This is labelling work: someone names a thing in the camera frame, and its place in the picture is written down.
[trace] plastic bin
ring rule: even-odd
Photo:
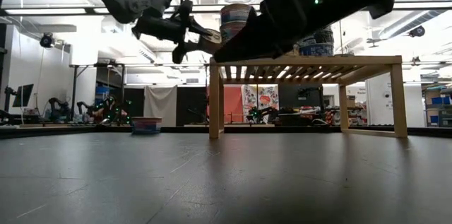
[[[158,134],[161,126],[159,117],[132,117],[132,134]]]
[[[449,97],[436,97],[436,98],[432,98],[432,104],[433,105],[450,105],[451,104],[451,99]]]
[[[438,115],[432,115],[430,117],[430,122],[431,123],[435,123],[435,124],[439,123],[439,116]]]

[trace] red panel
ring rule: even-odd
[[[242,87],[225,86],[225,123],[243,122]]]

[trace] poster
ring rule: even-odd
[[[280,108],[278,86],[259,86],[258,92],[256,86],[242,86],[243,114],[246,117],[249,110],[258,105],[260,110],[273,107]]]

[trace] wooden slat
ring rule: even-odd
[[[380,76],[384,73],[389,72],[391,68],[389,66],[384,65],[374,65],[374,66],[364,66],[358,70],[355,70],[351,73],[348,73],[347,75],[339,76],[337,79],[345,85],[350,85],[352,83],[364,81],[366,79]]]
[[[240,79],[241,77],[242,77],[242,66],[237,66],[235,78]]]
[[[290,77],[291,80],[296,79],[297,76],[301,75],[302,73],[306,72],[306,70],[309,69],[309,66],[303,66],[299,67],[298,70],[293,73],[292,77]]]
[[[329,67],[329,66],[322,66],[321,69],[318,69],[318,70],[316,71],[316,73],[314,73],[314,74],[312,75],[312,80],[311,80],[311,81],[313,81],[313,82],[318,82],[318,81],[320,81],[320,80],[322,79],[322,76],[325,76],[326,74],[328,74],[329,71],[330,71],[331,69],[332,69],[332,68]]]
[[[356,56],[356,57],[288,57],[281,56],[277,59],[252,59],[248,61],[234,61],[218,64],[219,66],[330,66],[334,65],[378,65],[378,64],[402,64],[401,56]]]
[[[216,65],[210,66],[210,85],[209,85],[209,109],[210,109],[210,126],[209,137],[217,139],[220,129],[220,70]]]
[[[340,75],[340,77],[346,76],[346,75],[348,75],[349,73],[352,73],[353,71],[356,71],[356,70],[361,69],[361,68],[364,68],[364,66],[353,66],[353,67],[351,67],[351,68],[349,68],[349,69],[344,69],[344,70],[341,72],[342,75]]]
[[[391,65],[391,90],[393,94],[394,131],[398,138],[406,138],[408,137],[408,130],[401,65]]]
[[[318,68],[317,66],[310,66],[304,73],[301,73],[299,75],[299,78],[304,79],[304,77],[306,77],[306,76],[310,75],[312,72],[316,71],[317,68]]]
[[[218,98],[220,103],[220,109],[218,110],[218,118],[219,118],[219,130],[225,129],[225,84],[223,80],[219,80],[218,82]]]
[[[232,79],[231,66],[225,66],[225,70],[226,70],[226,79]]]
[[[287,70],[280,79],[287,78],[290,74],[297,72],[298,66],[291,66],[289,70]]]
[[[347,71],[350,68],[352,68],[352,66],[342,66],[339,70],[334,71],[334,73],[332,73],[329,77],[336,78],[338,76],[342,76],[342,71]]]
[[[336,71],[339,71],[339,70],[341,70],[341,69],[342,69],[341,66],[331,66],[331,67],[329,68],[329,70],[325,72],[325,76],[323,76],[322,78],[324,78],[324,79],[330,78],[331,76],[333,76],[333,74],[334,74]]]
[[[263,73],[263,70],[266,68],[266,66],[259,66],[257,68],[256,73],[254,74],[254,78],[258,78]]]
[[[225,84],[227,85],[239,85],[239,84],[274,84],[274,83],[284,83],[284,84],[290,84],[290,85],[297,85],[297,84],[303,84],[303,83],[313,83],[313,81],[310,78],[297,78],[294,80],[291,80],[290,78],[286,78],[284,80],[273,79],[273,78],[267,78],[267,79],[256,79],[256,78],[250,78],[250,79],[232,79],[232,80],[225,80]],[[317,81],[317,83],[338,83],[338,79],[328,78],[328,79],[321,79],[320,81]]]
[[[340,112],[340,130],[345,132],[349,127],[348,106],[347,106],[347,86],[339,86],[339,112]]]
[[[271,76],[271,74],[275,71],[275,69],[276,69],[276,66],[269,66],[266,69],[266,73],[263,75],[263,78],[267,79],[269,76]]]
[[[245,79],[249,79],[251,73],[256,72],[256,67],[255,66],[248,66],[246,68],[246,73],[245,73]]]
[[[273,80],[277,79],[277,77],[281,74],[281,72],[284,71],[285,67],[287,66],[280,66],[275,70],[275,73],[273,74]]]
[[[371,131],[363,129],[343,129],[343,133],[346,134],[359,134],[366,136],[385,136],[385,137],[397,137],[395,132],[392,131]]]

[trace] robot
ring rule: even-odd
[[[185,43],[186,30],[201,37],[212,33],[200,26],[190,16],[193,2],[181,0],[170,18],[163,13],[172,0],[102,0],[120,23],[132,23],[134,35],[152,35],[161,40],[177,44],[172,61],[180,64],[187,52],[200,46]],[[229,42],[216,50],[216,62],[242,61],[248,59],[277,58],[293,49],[299,39],[314,33],[363,8],[367,8],[373,19],[393,10],[395,0],[263,0],[261,15],[252,9],[246,26]]]
[[[66,101],[57,98],[49,99],[50,105],[50,121],[51,122],[68,122],[71,116],[71,108]]]
[[[257,107],[253,107],[248,111],[246,119],[249,123],[265,124],[263,118],[268,115],[268,124],[272,124],[278,119],[279,111],[273,107],[267,107],[259,110]]]

